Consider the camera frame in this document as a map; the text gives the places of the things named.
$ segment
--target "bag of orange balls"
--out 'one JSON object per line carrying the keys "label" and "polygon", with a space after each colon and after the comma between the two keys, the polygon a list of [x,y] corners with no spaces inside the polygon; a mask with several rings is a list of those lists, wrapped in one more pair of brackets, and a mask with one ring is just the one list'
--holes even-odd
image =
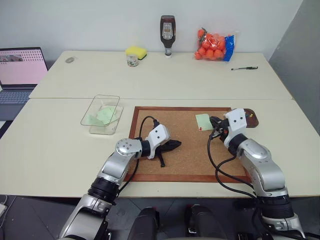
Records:
{"label": "bag of orange balls", "polygon": [[204,28],[198,30],[198,46],[194,57],[197,60],[229,62],[235,48],[235,36],[221,36],[208,33]]}

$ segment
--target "black pen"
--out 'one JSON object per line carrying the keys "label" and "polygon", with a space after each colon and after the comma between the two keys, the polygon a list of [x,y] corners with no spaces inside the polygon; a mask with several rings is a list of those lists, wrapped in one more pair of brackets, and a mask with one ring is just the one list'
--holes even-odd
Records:
{"label": "black pen", "polygon": [[247,67],[231,68],[231,70],[240,70],[240,69],[249,69],[249,70],[252,70],[252,69],[258,69],[258,67],[257,67],[257,66],[247,66]]}

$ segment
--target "laptop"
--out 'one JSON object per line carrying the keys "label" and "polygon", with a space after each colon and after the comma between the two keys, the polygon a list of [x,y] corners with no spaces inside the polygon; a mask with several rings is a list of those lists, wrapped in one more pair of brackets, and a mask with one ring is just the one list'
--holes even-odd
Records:
{"label": "laptop", "polygon": [[0,48],[0,121],[15,119],[47,72],[40,47]]}

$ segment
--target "cork board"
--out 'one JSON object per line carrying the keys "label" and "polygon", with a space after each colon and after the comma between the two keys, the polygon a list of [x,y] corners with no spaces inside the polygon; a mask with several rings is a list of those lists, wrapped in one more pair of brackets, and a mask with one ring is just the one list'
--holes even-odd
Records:
{"label": "cork board", "polygon": [[[182,144],[172,151],[162,153],[165,167],[160,167],[160,161],[157,157],[154,159],[142,157],[139,160],[139,168],[132,181],[217,182],[215,169],[210,163],[207,152],[207,143],[211,131],[198,130],[196,115],[209,114],[209,116],[217,116],[223,119],[223,115],[230,110],[229,107],[136,106],[129,138],[138,137],[143,118],[153,116],[168,128],[171,139],[178,140]],[[141,137],[145,139],[152,128],[153,121],[148,118],[143,124]],[[232,157],[219,138],[211,141],[211,155],[217,165],[223,160]],[[132,175],[135,166],[136,161],[131,164],[125,181]],[[224,164],[221,169],[240,179],[250,181],[238,159]],[[221,175],[220,179],[225,183],[236,182],[224,175]]]}

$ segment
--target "yellow sponge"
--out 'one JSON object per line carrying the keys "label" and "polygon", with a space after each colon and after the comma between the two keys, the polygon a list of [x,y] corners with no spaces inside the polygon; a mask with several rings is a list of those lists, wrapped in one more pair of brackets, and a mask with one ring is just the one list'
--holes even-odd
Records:
{"label": "yellow sponge", "polygon": [[147,55],[147,50],[137,46],[131,46],[125,50],[125,54],[135,54],[139,60],[142,60]]}

